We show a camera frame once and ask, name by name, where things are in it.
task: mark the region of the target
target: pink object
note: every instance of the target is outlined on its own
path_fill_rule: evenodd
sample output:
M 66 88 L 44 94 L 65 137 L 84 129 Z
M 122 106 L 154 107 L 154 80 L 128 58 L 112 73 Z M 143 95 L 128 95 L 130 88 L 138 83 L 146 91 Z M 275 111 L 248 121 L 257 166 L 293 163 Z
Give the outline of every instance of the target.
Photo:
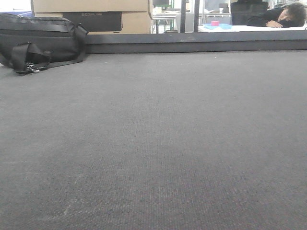
M 219 26 L 219 21 L 211 21 L 211 26 Z

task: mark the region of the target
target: metal buckle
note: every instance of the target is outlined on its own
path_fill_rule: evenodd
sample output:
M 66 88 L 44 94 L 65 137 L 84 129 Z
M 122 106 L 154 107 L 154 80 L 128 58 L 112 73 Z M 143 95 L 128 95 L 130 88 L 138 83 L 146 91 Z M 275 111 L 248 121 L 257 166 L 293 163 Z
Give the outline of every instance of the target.
M 33 63 L 29 63 L 27 62 L 27 70 L 30 71 L 30 72 L 33 72 L 33 73 L 38 73 L 39 72 L 39 69 L 36 65 L 34 65 Z

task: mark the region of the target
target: black ledge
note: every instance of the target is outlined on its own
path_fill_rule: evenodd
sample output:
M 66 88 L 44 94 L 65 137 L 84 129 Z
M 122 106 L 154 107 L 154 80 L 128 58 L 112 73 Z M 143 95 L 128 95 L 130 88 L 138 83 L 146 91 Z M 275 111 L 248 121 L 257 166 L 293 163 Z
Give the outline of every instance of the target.
M 90 34 L 88 54 L 306 50 L 307 31 Z

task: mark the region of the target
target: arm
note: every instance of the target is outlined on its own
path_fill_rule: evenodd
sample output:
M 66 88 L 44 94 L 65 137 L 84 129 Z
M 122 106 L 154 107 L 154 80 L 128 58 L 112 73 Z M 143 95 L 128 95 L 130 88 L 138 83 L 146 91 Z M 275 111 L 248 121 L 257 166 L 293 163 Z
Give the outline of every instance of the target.
M 273 22 L 277 23 L 276 21 L 278 20 L 278 17 L 282 11 L 283 8 L 275 8 L 273 10 L 266 11 L 265 13 L 260 14 L 258 16 L 250 17 L 248 19 L 247 25 L 274 27 Z

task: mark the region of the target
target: black hair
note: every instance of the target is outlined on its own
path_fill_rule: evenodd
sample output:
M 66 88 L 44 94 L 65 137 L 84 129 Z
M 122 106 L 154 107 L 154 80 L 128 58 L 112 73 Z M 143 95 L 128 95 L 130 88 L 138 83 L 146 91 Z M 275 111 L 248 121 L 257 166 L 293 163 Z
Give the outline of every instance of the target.
M 285 7 L 288 10 L 288 14 L 291 17 L 291 21 L 296 24 L 296 26 L 303 26 L 306 21 L 306 8 L 300 2 L 292 3 Z

